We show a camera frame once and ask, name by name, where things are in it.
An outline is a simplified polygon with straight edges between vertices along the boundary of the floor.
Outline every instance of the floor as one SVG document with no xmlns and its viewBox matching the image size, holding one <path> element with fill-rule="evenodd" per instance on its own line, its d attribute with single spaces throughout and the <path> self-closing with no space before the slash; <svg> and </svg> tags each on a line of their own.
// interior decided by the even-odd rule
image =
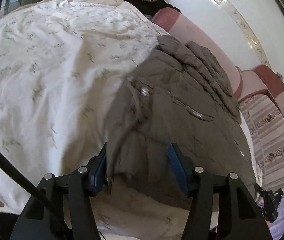
<svg viewBox="0 0 284 240">
<path fill-rule="evenodd" d="M 242 70 L 266 64 L 284 77 L 284 17 L 274 0 L 165 1 L 204 30 Z"/>
</svg>

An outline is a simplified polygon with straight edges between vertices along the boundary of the bed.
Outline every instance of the bed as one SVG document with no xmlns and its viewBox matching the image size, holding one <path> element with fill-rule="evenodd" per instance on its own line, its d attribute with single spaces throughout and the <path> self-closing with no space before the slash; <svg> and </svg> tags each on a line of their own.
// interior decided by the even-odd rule
<svg viewBox="0 0 284 240">
<path fill-rule="evenodd" d="M 103 146 L 103 118 L 124 76 L 166 34 L 122 0 L 43 1 L 0 19 L 0 151 L 35 185 L 48 172 L 85 165 Z M 253 156 L 243 118 L 242 129 Z M 254 158 L 252 167 L 259 181 Z M 141 240 L 181 237 L 187 210 L 120 179 L 113 188 L 91 200 L 99 230 Z M 0 200 L 19 213 L 28 198 L 0 170 Z"/>
</svg>

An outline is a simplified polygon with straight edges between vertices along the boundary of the pink sofa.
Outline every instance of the pink sofa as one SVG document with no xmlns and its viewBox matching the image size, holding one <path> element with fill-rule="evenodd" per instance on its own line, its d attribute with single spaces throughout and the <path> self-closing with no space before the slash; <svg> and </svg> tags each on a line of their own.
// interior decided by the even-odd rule
<svg viewBox="0 0 284 240">
<path fill-rule="evenodd" d="M 263 172 L 263 188 L 284 189 L 284 84 L 267 66 L 241 71 L 221 48 L 193 22 L 171 8 L 153 18 L 180 42 L 207 47 L 230 79 L 234 96 L 250 129 L 254 154 Z"/>
</svg>

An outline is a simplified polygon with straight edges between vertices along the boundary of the brown garment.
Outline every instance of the brown garment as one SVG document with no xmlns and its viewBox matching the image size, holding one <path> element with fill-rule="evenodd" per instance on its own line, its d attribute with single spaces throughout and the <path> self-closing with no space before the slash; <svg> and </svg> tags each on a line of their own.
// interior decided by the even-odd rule
<svg viewBox="0 0 284 240">
<path fill-rule="evenodd" d="M 254 195 L 250 150 L 231 84 L 211 52 L 159 36 L 159 47 L 124 80 L 105 119 L 107 175 L 155 200 L 189 209 L 167 149 L 177 143 L 196 166 L 235 172 Z"/>
</svg>

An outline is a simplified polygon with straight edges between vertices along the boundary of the garment pocket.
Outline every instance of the garment pocket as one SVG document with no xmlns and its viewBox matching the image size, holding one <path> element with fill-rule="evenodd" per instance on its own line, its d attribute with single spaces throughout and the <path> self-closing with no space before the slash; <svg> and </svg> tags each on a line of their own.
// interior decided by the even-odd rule
<svg viewBox="0 0 284 240">
<path fill-rule="evenodd" d="M 189 107 L 188 105 L 184 104 L 183 102 L 181 102 L 180 100 L 178 100 L 175 97 L 172 97 L 172 100 L 175 104 L 184 107 L 190 115 L 193 115 L 194 117 L 202 120 L 202 121 L 213 121 L 213 117 L 209 116 L 209 115 L 205 115 L 205 114 L 201 114 L 198 111 L 195 111 L 193 108 Z"/>
</svg>

